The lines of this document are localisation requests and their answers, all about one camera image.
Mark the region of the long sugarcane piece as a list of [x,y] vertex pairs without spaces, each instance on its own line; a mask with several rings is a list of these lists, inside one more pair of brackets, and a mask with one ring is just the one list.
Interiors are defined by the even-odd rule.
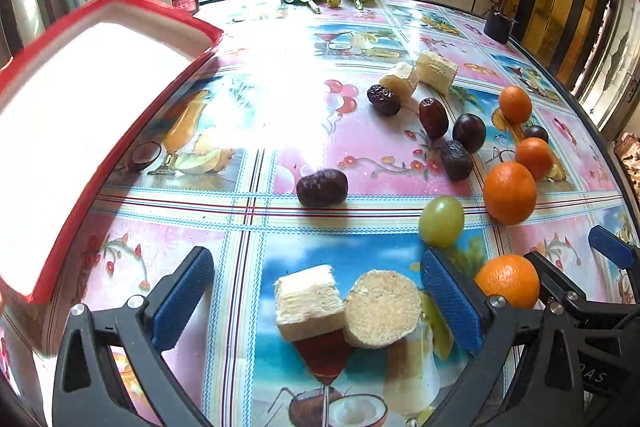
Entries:
[[455,62],[431,51],[421,52],[414,64],[419,80],[442,95],[448,93],[458,72]]

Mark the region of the black small container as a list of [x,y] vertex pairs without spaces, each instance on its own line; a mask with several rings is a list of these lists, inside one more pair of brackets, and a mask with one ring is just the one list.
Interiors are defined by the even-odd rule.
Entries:
[[507,44],[513,30],[515,20],[504,12],[504,0],[490,0],[491,6],[485,12],[484,34],[500,44]]

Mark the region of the large dark plum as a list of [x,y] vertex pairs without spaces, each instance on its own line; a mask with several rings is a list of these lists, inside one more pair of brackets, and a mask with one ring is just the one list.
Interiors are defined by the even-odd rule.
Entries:
[[454,123],[452,139],[458,141],[469,154],[475,154],[486,139],[484,121],[474,114],[462,114]]

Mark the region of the red white tray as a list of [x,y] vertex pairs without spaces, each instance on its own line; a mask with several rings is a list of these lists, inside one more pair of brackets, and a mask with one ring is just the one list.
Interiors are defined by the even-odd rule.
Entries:
[[53,293],[112,169],[215,53],[222,32],[157,0],[92,0],[1,72],[1,280],[30,303]]

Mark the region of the reddish brown date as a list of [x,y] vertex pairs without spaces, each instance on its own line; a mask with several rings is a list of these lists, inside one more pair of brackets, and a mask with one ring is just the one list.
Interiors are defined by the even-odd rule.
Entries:
[[442,138],[449,127],[445,107],[436,98],[424,98],[419,105],[419,119],[431,140]]

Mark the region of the large orange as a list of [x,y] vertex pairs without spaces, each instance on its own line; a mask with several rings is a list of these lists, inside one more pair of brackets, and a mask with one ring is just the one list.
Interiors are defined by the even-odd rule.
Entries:
[[483,198],[491,218],[502,225],[517,225],[533,213],[537,185],[523,165],[515,161],[499,162],[486,176]]

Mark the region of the small green fruit on leaves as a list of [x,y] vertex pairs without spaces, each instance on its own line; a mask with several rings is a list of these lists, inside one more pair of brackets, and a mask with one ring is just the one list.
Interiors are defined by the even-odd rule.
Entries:
[[330,8],[335,9],[341,5],[342,0],[326,0]]

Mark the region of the isolated red date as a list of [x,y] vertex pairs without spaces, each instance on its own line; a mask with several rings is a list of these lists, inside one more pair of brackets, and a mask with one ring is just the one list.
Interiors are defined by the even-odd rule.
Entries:
[[340,170],[323,169],[303,176],[296,184],[299,202],[307,208],[326,208],[344,202],[348,180]]

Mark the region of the sugarcane piece near dates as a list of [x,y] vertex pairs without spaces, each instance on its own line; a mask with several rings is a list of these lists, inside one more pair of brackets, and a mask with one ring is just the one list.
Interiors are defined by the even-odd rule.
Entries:
[[416,68],[408,63],[397,63],[381,80],[380,85],[395,93],[402,103],[408,102],[416,87],[419,77]]

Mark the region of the small dark plum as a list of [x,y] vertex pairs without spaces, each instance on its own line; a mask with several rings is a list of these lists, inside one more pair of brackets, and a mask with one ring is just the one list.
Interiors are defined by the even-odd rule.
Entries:
[[523,136],[525,139],[539,139],[546,143],[549,142],[549,135],[543,127],[532,124],[523,130]]

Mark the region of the green grape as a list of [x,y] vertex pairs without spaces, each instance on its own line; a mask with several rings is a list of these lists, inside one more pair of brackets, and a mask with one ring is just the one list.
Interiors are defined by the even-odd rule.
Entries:
[[463,229],[463,207],[451,196],[439,196],[431,200],[419,218],[420,239],[431,247],[446,248],[454,245]]

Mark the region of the dark date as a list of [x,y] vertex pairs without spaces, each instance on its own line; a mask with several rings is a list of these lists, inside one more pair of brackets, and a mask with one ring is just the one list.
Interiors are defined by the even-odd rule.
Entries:
[[469,178],[473,170],[471,155],[463,145],[456,141],[447,141],[440,150],[440,159],[446,175],[451,181],[462,181]]
[[373,108],[383,116],[395,116],[401,109],[399,96],[380,84],[371,86],[367,97]]

